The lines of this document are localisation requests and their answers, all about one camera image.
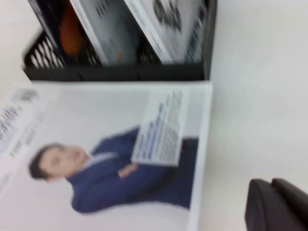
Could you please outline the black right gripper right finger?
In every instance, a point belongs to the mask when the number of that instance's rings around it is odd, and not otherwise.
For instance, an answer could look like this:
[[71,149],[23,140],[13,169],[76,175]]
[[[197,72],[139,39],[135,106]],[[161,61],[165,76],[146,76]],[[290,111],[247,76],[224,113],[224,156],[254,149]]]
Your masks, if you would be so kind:
[[271,183],[308,230],[308,194],[284,179],[273,179]]

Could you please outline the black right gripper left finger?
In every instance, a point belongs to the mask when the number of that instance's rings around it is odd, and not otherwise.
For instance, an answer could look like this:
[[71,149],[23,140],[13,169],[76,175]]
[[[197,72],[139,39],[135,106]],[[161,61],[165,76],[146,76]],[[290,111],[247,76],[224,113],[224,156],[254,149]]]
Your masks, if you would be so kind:
[[267,181],[253,179],[249,183],[245,209],[248,231],[276,231],[277,190]]

